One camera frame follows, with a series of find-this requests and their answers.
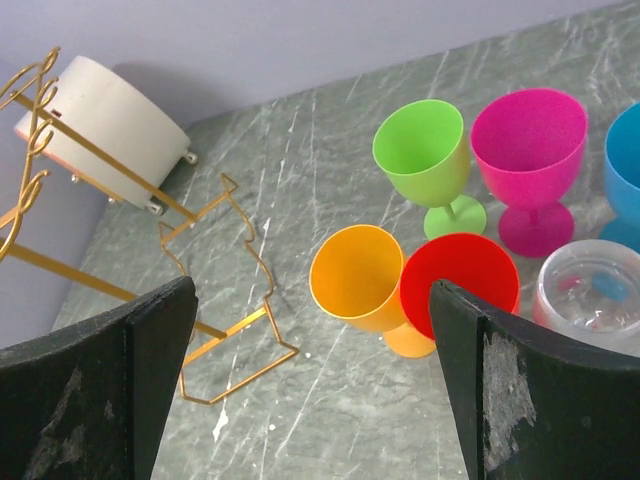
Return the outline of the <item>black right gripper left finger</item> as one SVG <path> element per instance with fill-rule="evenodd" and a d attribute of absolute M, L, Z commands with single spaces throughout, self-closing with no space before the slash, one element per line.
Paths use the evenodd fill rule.
<path fill-rule="evenodd" d="M 183 276 L 2 349 L 2 478 L 150 478 L 197 308 Z"/>

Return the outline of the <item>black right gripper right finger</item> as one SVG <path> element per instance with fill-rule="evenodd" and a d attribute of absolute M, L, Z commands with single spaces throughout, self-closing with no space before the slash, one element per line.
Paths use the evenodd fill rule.
<path fill-rule="evenodd" d="M 429 312 L 469 478 L 638 478 L 638 358 L 447 280 L 432 285 Z"/>

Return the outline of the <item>clear wine glass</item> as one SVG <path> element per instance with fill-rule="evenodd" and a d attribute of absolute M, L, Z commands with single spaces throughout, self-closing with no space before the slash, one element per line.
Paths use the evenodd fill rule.
<path fill-rule="evenodd" d="M 544 261 L 533 321 L 572 339 L 639 355 L 639 254 L 608 240 L 571 242 Z"/>

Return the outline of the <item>red wine glass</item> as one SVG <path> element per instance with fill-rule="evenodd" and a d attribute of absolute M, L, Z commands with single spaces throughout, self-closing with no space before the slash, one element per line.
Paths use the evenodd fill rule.
<path fill-rule="evenodd" d="M 511 313 L 520 309 L 520 278 L 514 260 L 495 241 L 453 233 L 428 241 L 408 259 L 400 278 L 401 305 L 410 324 L 433 340 L 429 311 L 432 284 L 448 280 Z"/>

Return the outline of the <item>orange wine glass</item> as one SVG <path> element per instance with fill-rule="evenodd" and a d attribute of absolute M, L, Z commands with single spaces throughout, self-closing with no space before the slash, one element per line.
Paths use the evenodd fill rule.
<path fill-rule="evenodd" d="M 405 358 L 423 358 L 435 342 L 412 326 L 400 301 L 405 254 L 387 230 L 370 224 L 345 227 L 317 251 L 310 267 L 311 295 L 325 313 L 357 329 L 380 333 Z"/>

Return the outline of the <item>pink wine glass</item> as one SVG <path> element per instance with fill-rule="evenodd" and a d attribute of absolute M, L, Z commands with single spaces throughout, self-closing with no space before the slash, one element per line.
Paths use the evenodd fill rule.
<path fill-rule="evenodd" d="M 515 254 L 546 257 L 571 241 L 574 218 L 561 198 L 579 175 L 588 128 L 575 97 L 541 87 L 503 95 L 474 120 L 471 148 L 489 192 L 506 205 L 498 233 Z"/>

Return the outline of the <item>blue wine glass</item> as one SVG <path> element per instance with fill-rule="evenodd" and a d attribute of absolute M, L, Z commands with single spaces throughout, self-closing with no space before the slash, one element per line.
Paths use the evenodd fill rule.
<path fill-rule="evenodd" d="M 615 218 L 599 238 L 639 252 L 639 114 L 635 103 L 610 125 L 604 143 L 604 191 Z"/>

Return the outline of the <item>green wine glass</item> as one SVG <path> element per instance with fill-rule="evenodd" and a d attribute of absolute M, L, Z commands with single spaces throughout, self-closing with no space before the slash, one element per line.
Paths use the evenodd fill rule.
<path fill-rule="evenodd" d="M 395 190 L 426 209 L 427 239 L 484 232 L 483 205 L 464 194 L 471 153 L 463 116 L 453 104 L 424 99 L 399 108 L 376 131 L 372 155 Z"/>

